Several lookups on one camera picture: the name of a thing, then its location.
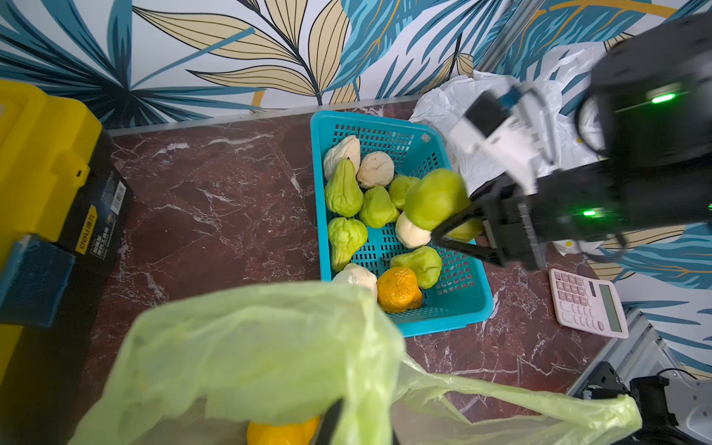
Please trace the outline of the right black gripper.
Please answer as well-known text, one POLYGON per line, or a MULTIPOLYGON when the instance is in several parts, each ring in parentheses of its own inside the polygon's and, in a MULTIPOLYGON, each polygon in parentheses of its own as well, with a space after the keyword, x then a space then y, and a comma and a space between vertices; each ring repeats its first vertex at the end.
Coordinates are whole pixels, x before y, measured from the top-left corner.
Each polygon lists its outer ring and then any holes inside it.
POLYGON ((481 191, 482 209, 470 202, 432 232, 433 244, 500 267, 522 263, 530 271, 543 269, 543 243, 535 232, 530 199, 522 188, 509 177, 497 177, 481 191), (461 242, 482 235, 483 226, 489 247, 461 242))

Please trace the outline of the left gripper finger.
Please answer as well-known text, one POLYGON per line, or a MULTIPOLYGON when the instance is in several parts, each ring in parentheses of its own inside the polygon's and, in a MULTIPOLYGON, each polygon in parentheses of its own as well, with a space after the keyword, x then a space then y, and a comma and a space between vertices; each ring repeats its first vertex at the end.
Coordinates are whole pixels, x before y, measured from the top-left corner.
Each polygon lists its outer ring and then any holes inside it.
POLYGON ((339 423, 342 412, 343 400, 339 399, 334 402, 326 411, 320 425, 317 428, 311 445, 330 445, 335 436, 337 424, 339 423))

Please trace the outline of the yellow pear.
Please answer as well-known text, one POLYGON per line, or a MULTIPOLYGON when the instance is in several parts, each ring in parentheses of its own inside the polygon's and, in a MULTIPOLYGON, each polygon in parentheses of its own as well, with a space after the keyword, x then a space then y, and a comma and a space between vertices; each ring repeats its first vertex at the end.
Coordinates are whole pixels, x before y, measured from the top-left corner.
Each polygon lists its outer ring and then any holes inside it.
POLYGON ((250 423, 247 431, 248 445, 309 445, 317 432, 321 418, 303 424, 266 426, 250 423))

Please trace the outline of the green plastic bag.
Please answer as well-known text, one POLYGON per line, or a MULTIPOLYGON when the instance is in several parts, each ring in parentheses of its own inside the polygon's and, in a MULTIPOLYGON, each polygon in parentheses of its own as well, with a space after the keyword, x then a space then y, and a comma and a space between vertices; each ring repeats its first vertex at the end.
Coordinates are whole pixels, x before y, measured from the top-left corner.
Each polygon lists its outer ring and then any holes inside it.
POLYGON ((75 444, 228 444, 339 408, 332 444, 612 444, 634 399, 426 372, 363 287, 254 285, 145 311, 75 444))

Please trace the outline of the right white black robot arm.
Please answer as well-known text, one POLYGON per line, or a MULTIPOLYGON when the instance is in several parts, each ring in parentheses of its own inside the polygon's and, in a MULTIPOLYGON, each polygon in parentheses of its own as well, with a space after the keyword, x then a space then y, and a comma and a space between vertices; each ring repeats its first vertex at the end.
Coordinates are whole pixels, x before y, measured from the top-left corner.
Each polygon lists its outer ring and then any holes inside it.
POLYGON ((598 161, 538 176, 538 148, 513 115, 528 87, 484 93, 452 144, 484 152, 504 173, 465 199, 433 243, 485 263, 545 264, 548 242, 598 241, 711 219, 711 16, 665 22, 619 44, 591 71, 584 100, 603 134, 598 161))

